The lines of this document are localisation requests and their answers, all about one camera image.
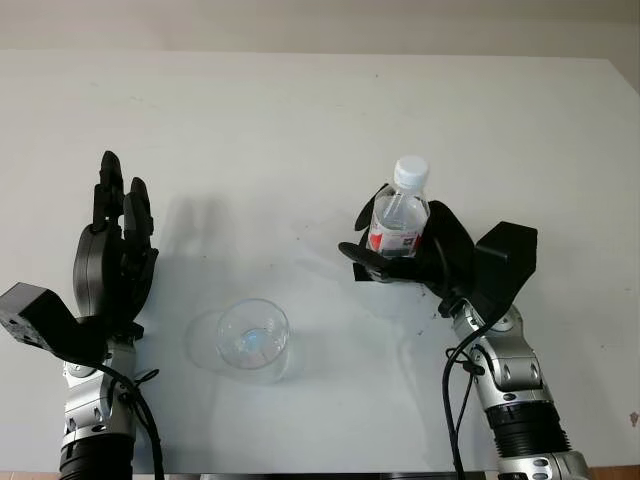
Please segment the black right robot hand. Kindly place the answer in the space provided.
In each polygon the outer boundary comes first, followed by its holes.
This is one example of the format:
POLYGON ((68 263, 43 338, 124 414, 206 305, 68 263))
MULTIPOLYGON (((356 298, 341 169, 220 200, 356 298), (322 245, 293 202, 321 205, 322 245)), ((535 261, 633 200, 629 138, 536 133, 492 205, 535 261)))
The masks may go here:
POLYGON ((417 283, 440 299, 438 313, 454 317, 462 308, 474 280, 474 243, 451 209, 441 201, 425 201, 418 193, 384 184, 359 213, 354 229, 358 243, 341 242, 338 250, 353 262, 357 282, 417 283), (374 248, 374 227, 390 214, 389 233, 396 226, 423 226, 408 256, 374 248))

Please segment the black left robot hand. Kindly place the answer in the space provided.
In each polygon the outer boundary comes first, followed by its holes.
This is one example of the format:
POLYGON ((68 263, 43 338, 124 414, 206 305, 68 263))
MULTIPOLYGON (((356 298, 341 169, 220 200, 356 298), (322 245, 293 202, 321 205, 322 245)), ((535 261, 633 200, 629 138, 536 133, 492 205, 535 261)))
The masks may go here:
POLYGON ((139 340, 136 322, 150 293, 159 251, 145 182, 124 188, 117 155, 105 151, 94 186, 92 222, 81 232, 73 266, 79 323, 108 338, 139 340))

